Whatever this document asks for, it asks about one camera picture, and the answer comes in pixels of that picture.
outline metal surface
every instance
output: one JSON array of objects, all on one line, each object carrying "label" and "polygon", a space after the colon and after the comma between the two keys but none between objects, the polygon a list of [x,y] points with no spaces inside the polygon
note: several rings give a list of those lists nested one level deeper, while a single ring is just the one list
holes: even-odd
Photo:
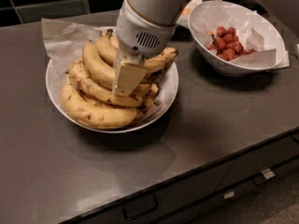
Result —
[{"label": "metal surface", "polygon": [[[115,25],[116,12],[69,18]],[[224,160],[299,127],[299,66],[228,78],[188,37],[178,48],[177,100],[135,133],[93,133],[50,102],[41,25],[0,29],[0,214],[6,224],[58,223]]]}]

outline table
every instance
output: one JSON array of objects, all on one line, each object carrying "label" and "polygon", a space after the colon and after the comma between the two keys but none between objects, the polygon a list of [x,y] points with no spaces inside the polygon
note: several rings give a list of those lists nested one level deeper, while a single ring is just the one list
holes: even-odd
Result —
[{"label": "table", "polygon": [[[65,20],[109,26],[115,25],[117,15],[118,11],[111,11]],[[107,134],[71,123],[51,103],[45,85],[49,58],[40,22],[1,28],[0,37],[3,223],[50,224],[72,219],[93,223],[88,214],[114,206],[123,210],[121,202],[216,167],[214,175],[198,183],[200,187],[203,180],[211,178],[207,181],[211,189],[202,193],[202,210],[212,193],[234,185],[228,183],[220,189],[244,154],[280,139],[287,138],[290,144],[289,137],[296,149],[299,63],[294,58],[288,69],[224,77],[201,57],[189,31],[178,28],[170,42],[179,52],[175,59],[179,88],[171,109],[143,130]],[[279,163],[285,160],[281,155]],[[172,196],[173,202],[183,196]],[[190,203],[194,201],[181,201],[180,206]],[[131,212],[135,217],[130,208],[127,205],[127,216]],[[172,216],[169,210],[162,211],[164,218],[160,220]]]}]

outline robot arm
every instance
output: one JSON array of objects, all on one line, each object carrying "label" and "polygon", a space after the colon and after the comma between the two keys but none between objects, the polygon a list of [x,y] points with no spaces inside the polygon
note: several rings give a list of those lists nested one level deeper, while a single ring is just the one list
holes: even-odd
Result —
[{"label": "robot arm", "polygon": [[140,83],[145,58],[161,53],[190,0],[124,0],[117,21],[119,50],[114,62],[113,92],[129,95]]},{"label": "robot arm", "polygon": [[[161,53],[190,0],[124,0],[117,21],[120,47],[113,92],[129,95],[146,75],[144,58]],[[256,0],[299,37],[299,0]]]}]

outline ripe banana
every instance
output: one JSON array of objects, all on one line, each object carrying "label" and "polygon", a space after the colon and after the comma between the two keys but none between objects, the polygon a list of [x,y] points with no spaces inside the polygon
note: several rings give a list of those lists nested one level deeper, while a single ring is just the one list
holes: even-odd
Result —
[{"label": "ripe banana", "polygon": [[112,33],[113,30],[108,29],[106,35],[100,36],[95,43],[101,58],[110,66],[113,66],[116,57],[116,49],[112,46],[110,41]]},{"label": "ripe banana", "polygon": [[[116,57],[116,49],[119,46],[118,38],[112,35],[112,30],[107,33],[101,33],[101,37],[96,42],[96,47],[102,59],[109,65],[113,65]],[[145,66],[148,69],[147,74],[152,74],[163,69],[167,63],[178,56],[175,48],[166,47],[164,51],[156,57],[146,59]]]},{"label": "ripe banana", "polygon": [[60,99],[72,119],[95,129],[114,130],[125,127],[132,123],[138,114],[136,108],[108,109],[87,103],[72,86],[69,75],[61,89]]},{"label": "ripe banana", "polygon": [[89,96],[88,94],[82,92],[81,97],[83,98],[84,101],[86,101],[87,103],[94,105],[96,107],[102,107],[102,108],[124,108],[124,107],[120,107],[120,106],[116,106],[116,105],[111,105],[108,103],[105,103],[103,101],[97,100],[92,98],[91,96]]},{"label": "ripe banana", "polygon": [[158,93],[159,93],[159,87],[156,83],[152,83],[152,86],[149,89],[149,92],[147,93],[147,97],[154,100],[156,99]]},{"label": "ripe banana", "polygon": [[135,89],[135,92],[139,94],[141,97],[145,96],[152,86],[152,83],[140,83],[137,88]]},{"label": "ripe banana", "polygon": [[[100,36],[105,36],[107,33],[104,33],[103,31],[100,31]],[[115,35],[112,35],[110,37],[110,42],[111,42],[111,45],[115,48],[115,49],[118,49],[119,47],[119,40],[118,38],[115,36]]]},{"label": "ripe banana", "polygon": [[101,59],[93,43],[87,43],[84,46],[82,59],[91,79],[99,85],[112,90],[115,69]]},{"label": "ripe banana", "polygon": [[144,97],[144,103],[142,107],[140,107],[140,111],[145,114],[149,111],[149,109],[154,105],[154,100],[152,100],[150,97],[146,96]]},{"label": "ripe banana", "polygon": [[124,107],[143,105],[143,98],[136,93],[132,93],[129,96],[117,96],[111,90],[98,85],[89,77],[82,60],[76,60],[71,64],[69,74],[78,89],[97,100]]},{"label": "ripe banana", "polygon": [[166,64],[178,56],[178,51],[175,48],[167,47],[156,57],[146,59],[144,65],[148,69],[148,74],[152,74],[165,68]]},{"label": "ripe banana", "polygon": [[115,35],[112,35],[110,38],[111,45],[113,48],[118,49],[119,48],[119,40]]},{"label": "ripe banana", "polygon": [[[110,108],[124,108],[125,107],[120,107],[120,106],[116,106],[116,105],[110,105],[107,104],[105,102],[96,100],[94,98],[92,98],[91,96],[87,95],[86,93],[82,93],[81,97],[89,104],[94,105],[96,107],[102,107],[102,108],[106,108],[106,109],[110,109]],[[135,116],[134,120],[129,124],[129,126],[136,126],[137,123],[142,120],[142,118],[144,117],[144,113],[142,113],[139,109],[137,109],[137,115]]]}]

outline gray cabinet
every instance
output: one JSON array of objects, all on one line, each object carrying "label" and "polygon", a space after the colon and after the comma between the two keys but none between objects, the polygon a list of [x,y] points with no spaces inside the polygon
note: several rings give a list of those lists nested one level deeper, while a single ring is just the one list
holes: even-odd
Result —
[{"label": "gray cabinet", "polygon": [[299,155],[299,145],[290,136],[250,150],[235,159],[217,190],[229,187],[296,155]]},{"label": "gray cabinet", "polygon": [[[164,184],[163,187],[153,192],[137,196],[126,202],[122,202],[110,210],[93,213],[93,217],[82,221],[83,224],[115,224],[115,223],[169,223],[169,216],[173,216],[186,204],[195,202],[215,191],[223,180],[225,174],[231,168],[233,162],[227,161],[223,164],[211,167],[204,171],[196,171],[179,177],[172,183]],[[174,219],[191,220],[201,211],[201,206],[196,206],[187,213],[179,212]]]},{"label": "gray cabinet", "polygon": [[298,143],[287,136],[245,150],[227,161],[178,176],[156,189],[94,212],[79,223],[186,223],[296,170]]}]

